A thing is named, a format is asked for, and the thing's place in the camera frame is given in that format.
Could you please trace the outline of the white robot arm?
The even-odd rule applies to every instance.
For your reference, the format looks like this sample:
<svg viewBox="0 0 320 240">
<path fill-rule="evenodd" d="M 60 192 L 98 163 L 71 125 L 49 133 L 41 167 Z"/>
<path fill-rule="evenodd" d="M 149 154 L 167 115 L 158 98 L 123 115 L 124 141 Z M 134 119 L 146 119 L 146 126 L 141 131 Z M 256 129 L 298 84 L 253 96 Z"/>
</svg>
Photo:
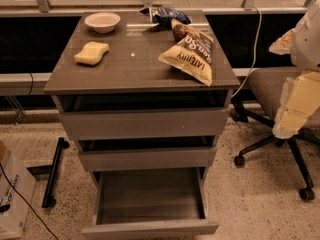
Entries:
<svg viewBox="0 0 320 240">
<path fill-rule="evenodd" d="M 277 138 L 289 139 L 320 107 L 320 0 L 293 29 L 273 42 L 269 51 L 289 54 L 292 64 L 303 71 L 295 79 L 288 77 L 285 80 L 273 126 Z"/>
</svg>

